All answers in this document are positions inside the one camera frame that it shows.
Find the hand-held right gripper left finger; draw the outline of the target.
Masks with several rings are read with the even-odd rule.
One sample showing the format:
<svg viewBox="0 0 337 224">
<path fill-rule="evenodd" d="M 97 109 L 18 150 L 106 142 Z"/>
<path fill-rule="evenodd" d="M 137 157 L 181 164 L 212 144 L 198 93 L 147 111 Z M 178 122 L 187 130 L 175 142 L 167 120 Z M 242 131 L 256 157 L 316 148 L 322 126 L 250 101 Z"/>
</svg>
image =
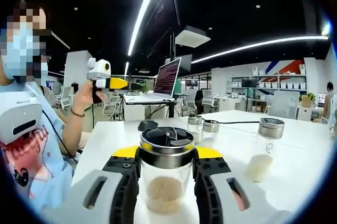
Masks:
<svg viewBox="0 0 337 224">
<path fill-rule="evenodd" d="M 47 223 L 133 223 L 139 194 L 140 149 L 127 147 L 71 187 L 65 201 L 47 209 Z"/>
</svg>

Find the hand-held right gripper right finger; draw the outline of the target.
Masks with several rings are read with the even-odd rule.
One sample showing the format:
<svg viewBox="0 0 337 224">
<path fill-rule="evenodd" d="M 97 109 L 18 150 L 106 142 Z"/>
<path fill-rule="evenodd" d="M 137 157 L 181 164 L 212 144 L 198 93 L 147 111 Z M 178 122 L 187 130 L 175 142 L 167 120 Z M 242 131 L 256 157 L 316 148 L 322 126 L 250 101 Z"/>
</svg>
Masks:
<svg viewBox="0 0 337 224">
<path fill-rule="evenodd" d="M 193 151 L 194 194 L 200 223 L 288 223 L 291 212 L 276 210 L 266 193 L 233 172 L 211 148 Z"/>
</svg>

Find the person's left hand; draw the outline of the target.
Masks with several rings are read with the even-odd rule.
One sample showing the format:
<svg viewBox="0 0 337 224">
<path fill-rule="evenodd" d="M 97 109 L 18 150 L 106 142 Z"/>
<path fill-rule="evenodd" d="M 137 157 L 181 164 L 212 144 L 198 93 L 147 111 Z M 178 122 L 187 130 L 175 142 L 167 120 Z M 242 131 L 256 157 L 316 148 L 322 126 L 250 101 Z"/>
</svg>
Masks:
<svg viewBox="0 0 337 224">
<path fill-rule="evenodd" d="M 93 82 L 88 80 L 76 93 L 73 101 L 72 112 L 83 116 L 87 106 L 94 104 L 93 97 L 97 96 L 98 101 L 104 101 L 105 95 L 102 91 L 94 91 Z"/>
</svg>

